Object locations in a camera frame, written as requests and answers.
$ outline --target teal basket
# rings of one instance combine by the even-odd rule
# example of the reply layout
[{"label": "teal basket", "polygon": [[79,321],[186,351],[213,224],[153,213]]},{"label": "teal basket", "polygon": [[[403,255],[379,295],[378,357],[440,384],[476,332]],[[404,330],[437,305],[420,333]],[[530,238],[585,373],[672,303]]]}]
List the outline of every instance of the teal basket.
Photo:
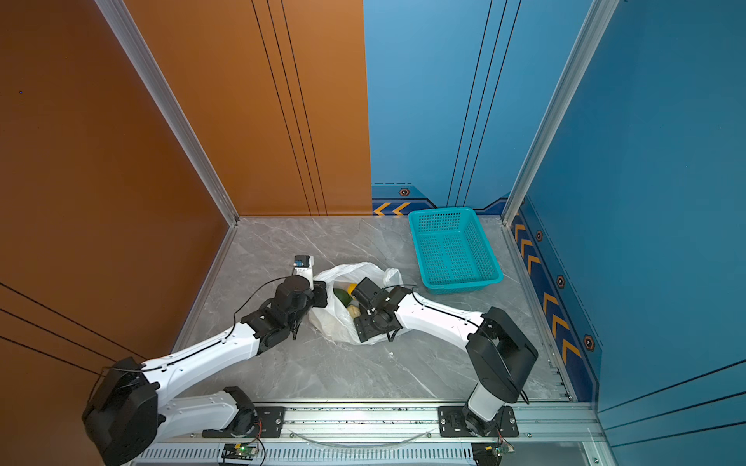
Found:
[{"label": "teal basket", "polygon": [[409,220],[422,282],[432,293],[473,292],[503,280],[474,210],[416,210]]}]

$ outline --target black mounting bracket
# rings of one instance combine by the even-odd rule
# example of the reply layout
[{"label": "black mounting bracket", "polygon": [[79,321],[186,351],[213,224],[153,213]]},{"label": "black mounting bracket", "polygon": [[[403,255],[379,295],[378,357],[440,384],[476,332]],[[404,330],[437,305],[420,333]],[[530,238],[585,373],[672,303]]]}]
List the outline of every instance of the black mounting bracket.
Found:
[{"label": "black mounting bracket", "polygon": [[254,408],[254,423],[243,435],[231,435],[224,430],[203,430],[203,438],[254,438],[259,434],[259,421],[262,426],[262,438],[279,438],[285,424],[284,406],[257,406]]},{"label": "black mounting bracket", "polygon": [[[462,406],[439,406],[438,422],[440,423],[440,436],[446,438],[477,437],[466,427]],[[515,412],[508,405],[503,405],[493,419],[495,427],[485,437],[499,437],[497,429],[503,437],[518,437],[518,424],[515,421]]]}]

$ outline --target gray marble floor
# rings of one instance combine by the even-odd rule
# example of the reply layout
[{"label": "gray marble floor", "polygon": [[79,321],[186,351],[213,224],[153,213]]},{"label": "gray marble floor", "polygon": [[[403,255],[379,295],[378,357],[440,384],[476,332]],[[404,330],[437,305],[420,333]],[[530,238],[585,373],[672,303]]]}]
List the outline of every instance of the gray marble floor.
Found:
[{"label": "gray marble floor", "polygon": [[[412,235],[405,217],[242,218],[233,243],[187,344],[225,330],[233,311],[262,283],[291,269],[295,254],[315,257],[315,272],[334,265],[373,262],[399,268],[405,283],[424,296],[456,308],[505,309],[539,349],[526,383],[529,398],[566,400],[557,369],[550,366],[497,218],[482,225],[504,279],[478,292],[430,295],[421,286]],[[265,287],[245,308],[253,311],[274,294]],[[393,342],[359,346],[328,341],[308,322],[298,339],[235,364],[194,385],[184,396],[238,385],[254,400],[290,398],[436,398],[465,400],[476,384],[466,353],[428,334],[411,331]]]}]

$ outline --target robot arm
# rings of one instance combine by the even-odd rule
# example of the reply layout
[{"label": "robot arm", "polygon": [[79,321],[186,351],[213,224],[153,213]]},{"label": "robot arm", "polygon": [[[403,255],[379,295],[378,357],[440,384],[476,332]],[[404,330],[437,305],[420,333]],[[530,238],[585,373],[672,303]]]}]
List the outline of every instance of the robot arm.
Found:
[{"label": "robot arm", "polygon": [[[517,401],[537,353],[505,311],[494,307],[484,314],[462,311],[401,286],[381,289],[367,278],[352,295],[360,302],[361,315],[354,319],[360,341],[380,334],[393,339],[407,328],[434,335],[469,354],[479,383],[463,414],[475,435],[487,436],[503,404]],[[120,465],[154,441],[189,432],[255,435],[254,404],[238,387],[202,397],[176,396],[291,334],[295,339],[307,311],[326,305],[326,284],[313,281],[313,258],[296,256],[292,276],[277,287],[275,296],[226,331],[142,364],[132,358],[114,364],[82,417],[104,463]]]},{"label": "robot arm", "polygon": [[257,356],[298,332],[312,306],[327,305],[326,284],[313,281],[313,257],[296,256],[290,277],[258,310],[226,331],[142,364],[112,366],[83,412],[86,434],[107,466],[139,455],[153,441],[195,431],[246,435],[257,413],[237,387],[203,397],[175,398],[236,362]]},{"label": "robot arm", "polygon": [[354,319],[360,341],[400,329],[414,329],[448,341],[468,354],[477,373],[477,386],[463,407],[466,426],[488,436],[505,403],[515,403],[539,357],[536,348],[505,311],[467,312],[435,303],[410,289],[391,291],[364,279],[352,292],[360,302]]}]

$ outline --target plastic bag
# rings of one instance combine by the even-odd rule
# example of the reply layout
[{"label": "plastic bag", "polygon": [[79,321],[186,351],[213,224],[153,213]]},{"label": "plastic bag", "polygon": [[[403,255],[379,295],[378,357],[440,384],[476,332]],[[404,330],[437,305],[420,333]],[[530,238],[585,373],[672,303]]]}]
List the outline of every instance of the plastic bag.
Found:
[{"label": "plastic bag", "polygon": [[342,304],[342,301],[334,296],[333,289],[340,288],[347,291],[348,286],[358,284],[365,277],[373,280],[381,288],[403,283],[398,268],[388,268],[384,272],[370,262],[338,265],[313,278],[326,282],[328,304],[326,307],[311,308],[308,319],[314,327],[321,330],[325,338],[352,344],[374,344],[386,339],[386,335],[377,335],[364,343],[360,343],[350,313]]}]

